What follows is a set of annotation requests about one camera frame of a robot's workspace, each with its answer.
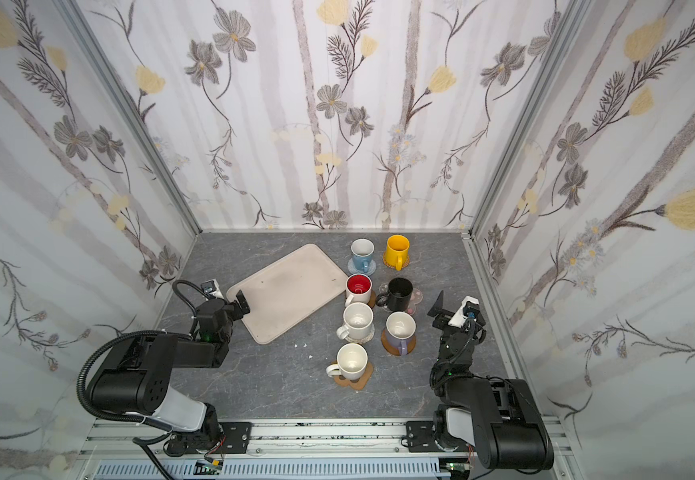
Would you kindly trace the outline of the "pink flower silicone coaster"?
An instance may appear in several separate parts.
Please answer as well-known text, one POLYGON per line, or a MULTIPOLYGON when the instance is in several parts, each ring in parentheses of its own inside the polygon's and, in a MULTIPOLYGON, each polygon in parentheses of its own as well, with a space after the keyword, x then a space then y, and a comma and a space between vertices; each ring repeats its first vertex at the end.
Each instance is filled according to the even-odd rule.
POLYGON ((417 310, 417 306, 423 301, 423 293, 421 293, 421 290, 419 288, 415 288, 413 292, 411 292, 411 296, 409 296, 409 305, 407 306, 407 309, 405 310, 405 313, 409 315, 415 314, 415 310, 417 310))

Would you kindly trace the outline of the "beige serving tray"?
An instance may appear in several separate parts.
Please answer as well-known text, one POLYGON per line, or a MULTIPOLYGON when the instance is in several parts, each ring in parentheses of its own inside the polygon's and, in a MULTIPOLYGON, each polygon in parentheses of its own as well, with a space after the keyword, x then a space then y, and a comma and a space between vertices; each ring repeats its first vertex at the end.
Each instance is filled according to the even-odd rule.
POLYGON ((315 244, 307 244, 230 287, 251 312, 243 324, 267 345, 345 292, 348 276, 315 244))

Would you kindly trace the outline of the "purple mug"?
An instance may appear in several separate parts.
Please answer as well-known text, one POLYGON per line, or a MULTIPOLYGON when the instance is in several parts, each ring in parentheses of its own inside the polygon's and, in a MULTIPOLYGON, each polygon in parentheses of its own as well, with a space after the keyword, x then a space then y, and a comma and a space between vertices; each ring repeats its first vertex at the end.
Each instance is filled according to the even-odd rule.
POLYGON ((410 340, 417 333, 417 323, 413 316, 405 312, 393 312, 385 322, 385 330, 387 332, 387 338, 397 346, 401 348, 399 344, 403 340, 410 340))

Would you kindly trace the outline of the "black mug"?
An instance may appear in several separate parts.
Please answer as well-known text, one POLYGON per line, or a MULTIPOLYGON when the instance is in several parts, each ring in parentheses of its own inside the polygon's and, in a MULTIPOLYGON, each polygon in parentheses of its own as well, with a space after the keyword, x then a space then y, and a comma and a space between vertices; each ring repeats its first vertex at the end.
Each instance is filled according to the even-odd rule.
POLYGON ((413 283, 407 278, 397 277, 393 278, 389 284, 387 284, 387 290, 377 296, 377 301, 375 305, 391 312, 401 312, 409 308, 411 303, 411 296, 413 296, 413 283))

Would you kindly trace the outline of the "plain round wooden coaster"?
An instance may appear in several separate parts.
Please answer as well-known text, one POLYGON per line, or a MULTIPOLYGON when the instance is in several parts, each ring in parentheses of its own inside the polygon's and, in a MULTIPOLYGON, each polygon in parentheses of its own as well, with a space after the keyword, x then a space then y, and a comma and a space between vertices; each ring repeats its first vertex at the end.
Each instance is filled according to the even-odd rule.
POLYGON ((393 343, 389 341, 389 338, 387 338, 387 332, 384 331, 381 334, 381 345, 383 345, 385 351, 389 352, 389 354, 393 356, 404 356, 415 350, 417 347, 417 337, 413 336, 410 340, 403 340, 399 344, 401 348, 397 348, 397 346, 393 345, 393 343))

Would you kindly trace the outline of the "yellow mug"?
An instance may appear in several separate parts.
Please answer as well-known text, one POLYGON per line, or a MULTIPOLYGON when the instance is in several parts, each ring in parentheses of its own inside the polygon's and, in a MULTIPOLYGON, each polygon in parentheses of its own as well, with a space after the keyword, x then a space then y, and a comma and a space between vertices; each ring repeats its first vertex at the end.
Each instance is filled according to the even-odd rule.
POLYGON ((409 265, 409 248, 411 242, 403 235, 392 235, 387 240, 383 263, 395 271, 401 271, 409 265))

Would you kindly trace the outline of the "white patterned round coaster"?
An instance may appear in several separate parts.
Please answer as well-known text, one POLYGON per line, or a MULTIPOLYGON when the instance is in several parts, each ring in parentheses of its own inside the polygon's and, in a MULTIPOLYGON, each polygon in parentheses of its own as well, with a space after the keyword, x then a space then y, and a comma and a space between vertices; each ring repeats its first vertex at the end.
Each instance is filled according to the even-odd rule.
POLYGON ((349 336, 347 331, 343 332, 342 334, 339 334, 338 336, 341 340, 343 340, 345 342, 357 343, 359 345, 363 345, 363 344, 367 344, 367 342, 370 342, 375 337, 375 329, 372 329, 369 332, 369 334, 367 334, 367 336, 365 336, 363 338, 359 338, 359 339, 349 336))

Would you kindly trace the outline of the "red interior mug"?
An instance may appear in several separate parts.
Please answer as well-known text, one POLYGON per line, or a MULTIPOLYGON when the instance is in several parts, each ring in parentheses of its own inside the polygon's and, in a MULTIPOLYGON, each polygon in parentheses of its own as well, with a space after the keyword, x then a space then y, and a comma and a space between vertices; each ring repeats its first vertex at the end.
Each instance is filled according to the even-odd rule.
POLYGON ((371 301, 371 294, 373 294, 373 283, 369 276, 353 274, 347 278, 346 307, 354 303, 368 304, 371 301))

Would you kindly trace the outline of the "light blue mug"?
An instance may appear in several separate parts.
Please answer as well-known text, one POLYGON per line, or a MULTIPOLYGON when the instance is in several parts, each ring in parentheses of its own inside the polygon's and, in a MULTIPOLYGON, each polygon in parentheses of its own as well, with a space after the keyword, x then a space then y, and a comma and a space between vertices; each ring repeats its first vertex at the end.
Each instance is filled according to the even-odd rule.
POLYGON ((357 268, 367 268, 373 259, 375 245, 369 239, 361 238, 351 244, 351 259, 357 268))

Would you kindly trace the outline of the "blue woven round coaster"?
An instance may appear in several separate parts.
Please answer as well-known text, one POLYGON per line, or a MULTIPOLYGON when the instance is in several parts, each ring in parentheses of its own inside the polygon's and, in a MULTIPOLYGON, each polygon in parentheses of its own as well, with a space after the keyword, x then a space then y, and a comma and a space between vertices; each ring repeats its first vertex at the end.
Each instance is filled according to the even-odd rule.
POLYGON ((377 270, 377 262, 372 259, 367 268, 357 268, 357 266, 355 266, 355 261, 351 259, 347 262, 347 270, 349 270, 349 275, 361 274, 371 277, 375 274, 375 270, 377 270))

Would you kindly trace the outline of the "white mug with handle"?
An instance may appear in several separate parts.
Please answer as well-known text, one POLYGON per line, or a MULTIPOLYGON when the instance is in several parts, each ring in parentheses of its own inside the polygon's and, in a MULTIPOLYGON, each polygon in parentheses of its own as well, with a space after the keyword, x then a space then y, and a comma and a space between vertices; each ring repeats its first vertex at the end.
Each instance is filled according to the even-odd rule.
POLYGON ((342 376, 349 381, 357 381, 367 370, 369 356, 365 348, 359 344, 344 345, 337 354, 337 363, 330 365, 326 373, 330 377, 342 376))

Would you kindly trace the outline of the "brown paw print coaster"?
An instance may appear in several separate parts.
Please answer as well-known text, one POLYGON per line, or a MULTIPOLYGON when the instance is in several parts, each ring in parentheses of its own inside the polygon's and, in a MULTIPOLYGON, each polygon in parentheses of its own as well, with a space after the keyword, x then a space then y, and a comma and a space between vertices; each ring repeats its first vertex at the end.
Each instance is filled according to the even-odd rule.
POLYGON ((367 368, 365 368, 365 372, 363 372, 363 375, 357 380, 349 380, 341 375, 334 376, 333 380, 335 381, 335 384, 341 387, 349 387, 355 391, 361 391, 364 390, 365 386, 367 386, 367 384, 369 383, 371 376, 373 376, 373 372, 375 372, 375 368, 373 368, 373 363, 369 363, 367 364, 367 368))

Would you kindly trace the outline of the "glossy brown round coaster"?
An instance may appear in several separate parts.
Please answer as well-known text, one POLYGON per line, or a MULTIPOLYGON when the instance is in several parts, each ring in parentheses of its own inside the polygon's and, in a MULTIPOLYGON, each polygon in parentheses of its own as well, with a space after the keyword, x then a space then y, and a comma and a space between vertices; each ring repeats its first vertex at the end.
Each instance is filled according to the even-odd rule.
POLYGON ((367 305, 371 308, 375 308, 375 304, 377 303, 377 292, 372 291, 371 292, 371 298, 369 298, 369 302, 367 302, 367 305))

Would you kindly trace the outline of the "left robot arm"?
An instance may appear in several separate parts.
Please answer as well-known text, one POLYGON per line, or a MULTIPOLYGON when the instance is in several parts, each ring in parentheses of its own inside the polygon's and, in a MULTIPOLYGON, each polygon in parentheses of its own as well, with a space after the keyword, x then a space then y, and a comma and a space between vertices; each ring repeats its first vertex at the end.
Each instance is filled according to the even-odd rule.
POLYGON ((245 454, 252 424, 219 420, 213 405, 185 396, 171 386, 171 377, 175 369, 221 367, 234 323, 250 312, 243 292, 232 301, 210 295, 195 309, 188 334, 142 330, 107 342, 79 373, 81 406, 99 419, 162 430, 159 437, 135 441, 147 454, 157 443, 170 457, 245 454))

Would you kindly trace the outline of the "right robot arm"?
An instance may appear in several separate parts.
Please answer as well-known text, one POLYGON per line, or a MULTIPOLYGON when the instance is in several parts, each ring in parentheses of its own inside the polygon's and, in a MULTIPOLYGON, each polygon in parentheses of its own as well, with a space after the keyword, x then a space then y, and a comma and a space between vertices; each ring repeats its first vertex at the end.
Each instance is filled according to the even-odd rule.
POLYGON ((555 463, 551 436, 527 382, 471 372, 475 348, 487 339, 479 300, 467 296, 457 310, 440 293, 427 315, 441 331, 429 387, 441 399, 435 412, 437 442, 461 440, 487 470, 533 475, 555 463))

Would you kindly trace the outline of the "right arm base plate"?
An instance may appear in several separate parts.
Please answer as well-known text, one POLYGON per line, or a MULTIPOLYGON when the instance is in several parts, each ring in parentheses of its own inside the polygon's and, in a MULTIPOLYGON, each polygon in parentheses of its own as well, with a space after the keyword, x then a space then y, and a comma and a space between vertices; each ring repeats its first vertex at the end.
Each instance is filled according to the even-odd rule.
POLYGON ((451 436, 441 423, 433 420, 408 421, 401 445, 413 453, 469 452, 465 441, 451 436))

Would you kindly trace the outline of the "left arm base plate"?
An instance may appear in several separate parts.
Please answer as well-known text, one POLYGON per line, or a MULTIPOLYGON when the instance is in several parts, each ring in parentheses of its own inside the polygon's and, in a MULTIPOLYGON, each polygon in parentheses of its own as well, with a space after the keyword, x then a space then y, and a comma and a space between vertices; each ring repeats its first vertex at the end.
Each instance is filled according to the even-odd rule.
POLYGON ((163 452, 170 457, 188 454, 245 454, 251 440, 251 422, 214 422, 196 432, 173 434, 163 452))

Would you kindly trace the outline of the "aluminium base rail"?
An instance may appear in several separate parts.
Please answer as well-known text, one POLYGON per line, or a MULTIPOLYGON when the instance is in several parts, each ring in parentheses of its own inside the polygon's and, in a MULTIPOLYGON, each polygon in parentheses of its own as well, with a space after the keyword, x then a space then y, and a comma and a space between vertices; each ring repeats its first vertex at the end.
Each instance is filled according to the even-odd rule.
MULTIPOLYGON (((477 463, 475 449, 467 453, 413 453, 401 445, 408 421, 431 420, 415 418, 355 418, 355 419, 231 419, 224 422, 251 422, 251 440, 245 454, 213 454, 217 460, 316 458, 316 457, 453 457, 477 463)), ((555 458, 573 456, 571 444, 563 432, 559 418, 543 417, 555 458)), ((204 459, 202 454, 170 457, 163 452, 172 434, 145 424, 96 420, 81 447, 81 460, 149 460, 136 438, 151 440, 167 435, 166 439, 149 445, 157 458, 166 460, 204 459)))

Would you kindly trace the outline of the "left corner aluminium post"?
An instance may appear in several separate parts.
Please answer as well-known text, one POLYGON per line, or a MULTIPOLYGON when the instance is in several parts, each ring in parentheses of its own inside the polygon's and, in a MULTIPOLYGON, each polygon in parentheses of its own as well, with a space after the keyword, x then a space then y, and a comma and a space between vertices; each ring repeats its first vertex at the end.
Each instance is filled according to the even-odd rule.
POLYGON ((187 226, 189 232, 194 237, 200 235, 203 229, 189 204, 183 198, 182 192, 170 173, 167 163, 157 150, 156 144, 153 142, 148 128, 137 110, 135 100, 131 98, 116 68, 111 64, 101 48, 93 30, 91 30, 89 23, 85 20, 80 6, 75 1, 54 0, 53 4, 61 18, 63 18, 65 26, 70 30, 75 42, 85 55, 85 58, 91 64, 93 72, 95 72, 103 85, 109 100, 116 106, 125 126, 127 126, 139 148, 145 154, 145 158, 151 170, 153 170, 155 178, 159 180, 161 186, 167 192, 181 220, 183 220, 185 226, 187 226))

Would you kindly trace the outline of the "corner aluminium post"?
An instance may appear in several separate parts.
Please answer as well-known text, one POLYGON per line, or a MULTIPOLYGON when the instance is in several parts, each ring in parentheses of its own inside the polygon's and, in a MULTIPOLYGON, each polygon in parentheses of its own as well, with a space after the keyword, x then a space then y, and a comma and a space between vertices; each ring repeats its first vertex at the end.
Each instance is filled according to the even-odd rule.
POLYGON ((533 80, 533 84, 531 84, 531 90, 529 90, 529 94, 527 94, 527 98, 523 102, 523 107, 519 112, 519 116, 517 116, 517 120, 513 122, 513 130, 511 130, 511 135, 507 138, 507 144, 505 144, 505 149, 493 170, 493 175, 487 182, 487 189, 485 194, 483 194, 483 198, 481 198, 475 219, 469 230, 467 230, 467 237, 473 238, 479 232, 479 228, 483 227, 485 222, 487 222, 487 214, 489 214, 489 210, 497 201, 501 188, 507 182, 505 178, 509 175, 515 160, 517 160, 517 156, 519 156, 519 148, 523 146, 523 142, 527 138, 535 118, 537 118, 545 100, 547 100, 547 96, 549 96, 549 92, 551 92, 553 87, 553 82, 555 82, 557 74, 561 71, 565 56, 567 56, 571 46, 573 46, 573 42, 575 42, 575 38, 579 33, 579 28, 585 21, 587 10, 589 10, 591 4, 593 4, 593 1, 589 0, 571 1, 569 6, 567 6, 567 12, 559 20, 555 36, 551 38, 551 43, 547 48, 545 60, 543 60, 539 73, 533 80))
POLYGON ((103 85, 109 100, 116 106, 125 126, 127 126, 139 148, 145 154, 145 158, 151 170, 153 170, 155 178, 159 180, 161 186, 167 192, 181 220, 183 220, 185 226, 187 226, 189 232, 194 237, 200 235, 203 229, 189 204, 183 198, 182 192, 170 173, 167 163, 157 150, 156 144, 153 142, 148 128, 137 110, 135 100, 131 98, 116 68, 111 64, 101 48, 93 30, 91 30, 89 23, 85 20, 80 6, 75 1, 54 0, 53 4, 61 18, 63 18, 65 26, 70 30, 75 42, 85 55, 85 58, 91 64, 93 72, 95 72, 103 85))

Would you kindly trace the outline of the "right corner aluminium post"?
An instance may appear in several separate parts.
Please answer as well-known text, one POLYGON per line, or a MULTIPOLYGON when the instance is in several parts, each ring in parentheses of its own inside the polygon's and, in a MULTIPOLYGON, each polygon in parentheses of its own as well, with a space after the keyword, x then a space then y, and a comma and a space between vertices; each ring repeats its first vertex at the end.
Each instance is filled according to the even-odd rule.
POLYGON ((505 178, 509 175, 515 160, 517 160, 517 156, 519 156, 519 148, 523 146, 523 142, 527 138, 535 118, 537 118, 545 100, 547 100, 547 96, 549 96, 549 92, 551 92, 553 87, 553 82, 555 82, 557 74, 561 71, 565 56, 567 56, 571 46, 573 46, 573 42, 575 42, 575 38, 579 33, 579 28, 585 21, 587 10, 589 10, 591 4, 593 4, 593 1, 589 0, 571 1, 569 6, 567 6, 567 12, 559 20, 555 36, 551 38, 551 43, 547 48, 545 60, 543 60, 539 73, 533 80, 533 84, 531 84, 531 90, 529 90, 529 94, 527 94, 527 98, 523 102, 523 107, 519 112, 519 116, 517 116, 517 120, 513 122, 513 130, 511 130, 511 135, 507 138, 507 144, 505 144, 505 149, 493 170, 493 175, 487 182, 487 189, 485 194, 483 194, 483 198, 481 198, 475 219, 469 230, 467 230, 467 237, 473 238, 479 232, 479 228, 483 227, 485 222, 487 222, 487 214, 489 214, 489 210, 497 201, 501 188, 507 182, 505 178))

